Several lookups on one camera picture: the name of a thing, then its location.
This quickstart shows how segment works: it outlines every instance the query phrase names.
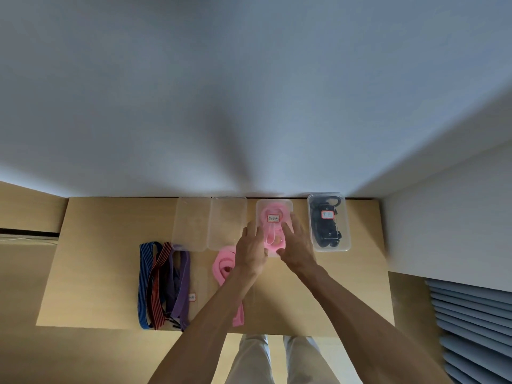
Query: black cord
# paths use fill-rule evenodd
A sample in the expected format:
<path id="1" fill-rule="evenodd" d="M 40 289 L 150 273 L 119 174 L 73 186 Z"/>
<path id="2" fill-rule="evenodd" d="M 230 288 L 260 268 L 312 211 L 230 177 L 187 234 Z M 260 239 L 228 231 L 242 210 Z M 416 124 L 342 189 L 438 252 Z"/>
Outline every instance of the black cord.
<path id="1" fill-rule="evenodd" d="M 336 200 L 336 205 L 331 204 L 329 201 Z M 338 213 L 336 207 L 342 202 L 340 197 L 329 196 L 329 197 L 312 197 L 309 201 L 309 212 L 311 215 L 311 229 L 313 235 L 317 240 L 318 245 L 321 248 L 327 246 L 337 247 L 339 240 L 342 238 L 342 234 L 336 227 L 335 219 L 322 218 L 322 212 L 333 212 L 336 216 Z"/>

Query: rolled pink strap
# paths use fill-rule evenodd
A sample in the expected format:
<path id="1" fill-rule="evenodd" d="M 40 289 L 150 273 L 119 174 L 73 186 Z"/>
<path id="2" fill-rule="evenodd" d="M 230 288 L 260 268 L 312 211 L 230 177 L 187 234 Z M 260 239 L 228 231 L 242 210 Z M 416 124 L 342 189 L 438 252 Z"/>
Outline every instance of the rolled pink strap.
<path id="1" fill-rule="evenodd" d="M 212 271 L 215 279 L 219 282 L 219 285 L 224 284 L 226 278 L 229 276 L 229 272 L 234 268 L 234 255 L 237 252 L 237 248 L 234 246 L 227 246 L 222 248 L 214 261 Z M 241 326 L 245 322 L 244 307 L 240 303 L 237 314 L 233 318 L 233 327 Z"/>
<path id="2" fill-rule="evenodd" d="M 280 203 L 273 202 L 268 204 L 260 213 L 259 218 L 263 226 L 263 246 L 269 250 L 276 252 L 278 249 L 286 247 L 285 235 L 281 224 L 286 222 L 291 229 L 290 211 Z"/>

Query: white label with red border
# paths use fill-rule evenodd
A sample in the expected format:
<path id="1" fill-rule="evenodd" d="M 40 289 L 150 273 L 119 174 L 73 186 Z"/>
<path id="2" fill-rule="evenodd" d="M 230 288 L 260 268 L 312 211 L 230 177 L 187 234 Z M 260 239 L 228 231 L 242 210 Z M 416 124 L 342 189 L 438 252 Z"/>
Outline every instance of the white label with red border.
<path id="1" fill-rule="evenodd" d="M 334 212 L 332 210 L 322 210 L 322 219 L 334 219 Z"/>
<path id="2" fill-rule="evenodd" d="M 279 222 L 279 214 L 267 214 L 267 222 Z"/>

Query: forearm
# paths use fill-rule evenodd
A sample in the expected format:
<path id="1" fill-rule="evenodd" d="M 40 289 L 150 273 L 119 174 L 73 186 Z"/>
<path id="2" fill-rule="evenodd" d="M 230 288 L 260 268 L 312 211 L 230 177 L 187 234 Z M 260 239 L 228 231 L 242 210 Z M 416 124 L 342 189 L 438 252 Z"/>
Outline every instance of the forearm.
<path id="1" fill-rule="evenodd" d="M 233 317 L 256 275 L 234 268 L 176 341 L 149 384 L 211 383 Z"/>
<path id="2" fill-rule="evenodd" d="M 451 383 L 426 352 L 321 266 L 297 272 L 331 320 L 364 384 Z"/>

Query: empty plastic container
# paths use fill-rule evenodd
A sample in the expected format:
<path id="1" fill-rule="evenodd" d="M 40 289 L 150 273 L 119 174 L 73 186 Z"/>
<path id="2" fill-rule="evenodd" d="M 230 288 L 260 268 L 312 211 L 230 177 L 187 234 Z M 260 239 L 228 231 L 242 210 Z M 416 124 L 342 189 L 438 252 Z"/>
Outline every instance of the empty plastic container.
<path id="1" fill-rule="evenodd" d="M 311 242 L 317 252 L 350 249 L 349 220 L 345 198 L 340 193 L 317 193 L 308 197 Z"/>
<path id="2" fill-rule="evenodd" d="M 263 243 L 270 257 L 278 257 L 276 251 L 286 246 L 281 223 L 286 222 L 293 230 L 292 211 L 293 203 L 289 199 L 260 199 L 256 202 L 256 227 L 263 228 Z"/>
<path id="3" fill-rule="evenodd" d="M 208 224 L 208 249 L 236 245 L 247 225 L 246 197 L 213 197 Z"/>
<path id="4" fill-rule="evenodd" d="M 206 250 L 210 197 L 180 197 L 176 204 L 173 228 L 173 248 L 190 252 Z"/>

